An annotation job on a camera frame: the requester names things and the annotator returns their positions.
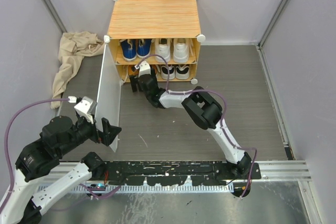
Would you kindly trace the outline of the orange canvas sneaker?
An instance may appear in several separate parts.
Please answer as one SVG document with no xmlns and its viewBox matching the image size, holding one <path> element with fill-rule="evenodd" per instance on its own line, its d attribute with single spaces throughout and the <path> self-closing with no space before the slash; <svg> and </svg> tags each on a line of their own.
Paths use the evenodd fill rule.
<svg viewBox="0 0 336 224">
<path fill-rule="evenodd" d="M 122 83 L 129 82 L 131 77 L 137 77 L 139 75 L 139 70 L 136 69 L 134 65 L 123 66 L 122 70 Z"/>
<path fill-rule="evenodd" d="M 150 65 L 150 67 L 151 67 L 151 69 L 154 70 L 156 77 L 161 73 L 160 67 L 158 65 Z"/>
</svg>

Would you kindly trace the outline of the frosted white cabinet door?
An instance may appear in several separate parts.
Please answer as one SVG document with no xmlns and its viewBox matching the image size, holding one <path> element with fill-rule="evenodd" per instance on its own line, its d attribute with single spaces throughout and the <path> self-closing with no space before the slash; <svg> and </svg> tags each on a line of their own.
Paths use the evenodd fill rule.
<svg viewBox="0 0 336 224">
<path fill-rule="evenodd" d="M 109 45 L 106 44 L 102 58 L 95 112 L 99 131 L 103 130 L 102 118 L 107 119 L 112 126 L 119 125 L 120 99 L 121 84 L 119 73 Z"/>
</svg>

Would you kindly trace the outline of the blue canvas sneaker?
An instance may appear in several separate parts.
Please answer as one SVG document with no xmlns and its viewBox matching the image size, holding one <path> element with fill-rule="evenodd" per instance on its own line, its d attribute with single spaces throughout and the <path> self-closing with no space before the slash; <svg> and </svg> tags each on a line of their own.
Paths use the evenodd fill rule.
<svg viewBox="0 0 336 224">
<path fill-rule="evenodd" d="M 120 40 L 120 46 L 125 61 L 130 62 L 136 58 L 137 53 L 135 39 L 122 39 Z"/>
<path fill-rule="evenodd" d="M 136 55 L 143 59 L 148 56 L 151 52 L 152 39 L 138 39 L 137 41 L 137 53 Z"/>
</svg>

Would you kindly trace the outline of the white leather sneaker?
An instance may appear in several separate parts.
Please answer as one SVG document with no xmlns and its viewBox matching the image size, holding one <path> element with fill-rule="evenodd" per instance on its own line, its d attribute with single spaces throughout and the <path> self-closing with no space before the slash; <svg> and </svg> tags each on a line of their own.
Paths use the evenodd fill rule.
<svg viewBox="0 0 336 224">
<path fill-rule="evenodd" d="M 170 38 L 156 38 L 154 40 L 154 48 L 157 62 L 169 62 L 171 60 Z"/>
<path fill-rule="evenodd" d="M 190 39 L 175 38 L 173 40 L 173 59 L 176 63 L 186 63 L 190 55 Z"/>
</svg>

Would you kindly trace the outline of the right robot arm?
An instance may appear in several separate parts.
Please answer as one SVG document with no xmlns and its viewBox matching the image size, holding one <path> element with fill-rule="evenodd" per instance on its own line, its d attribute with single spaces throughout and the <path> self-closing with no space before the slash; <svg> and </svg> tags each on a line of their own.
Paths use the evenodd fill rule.
<svg viewBox="0 0 336 224">
<path fill-rule="evenodd" d="M 150 74 L 140 76 L 139 85 L 154 107 L 184 109 L 200 129 L 208 131 L 223 151 L 233 177 L 241 179 L 250 172 L 253 160 L 228 129 L 224 119 L 226 109 L 211 96 L 211 91 L 202 87 L 188 91 L 165 90 Z"/>
</svg>

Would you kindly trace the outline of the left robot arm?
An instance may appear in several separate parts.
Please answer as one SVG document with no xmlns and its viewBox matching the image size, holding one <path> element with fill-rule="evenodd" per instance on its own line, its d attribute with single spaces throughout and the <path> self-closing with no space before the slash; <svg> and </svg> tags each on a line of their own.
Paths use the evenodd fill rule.
<svg viewBox="0 0 336 224">
<path fill-rule="evenodd" d="M 35 193 L 44 178 L 60 164 L 63 156 L 86 140 L 109 146 L 122 131 L 101 118 L 102 130 L 97 129 L 94 109 L 96 102 L 88 97 L 69 96 L 60 102 L 73 103 L 77 121 L 67 116 L 57 116 L 45 125 L 39 139 L 26 145 L 19 154 L 15 166 L 11 165 L 8 137 L 14 120 L 25 110 L 53 99 L 29 104 L 10 119 L 4 137 L 6 162 L 10 184 L 1 201 L 1 223 L 39 223 L 42 215 L 63 195 L 75 186 L 107 174 L 107 165 L 95 152 L 90 152 L 67 175 L 58 179 L 38 195 Z"/>
</svg>

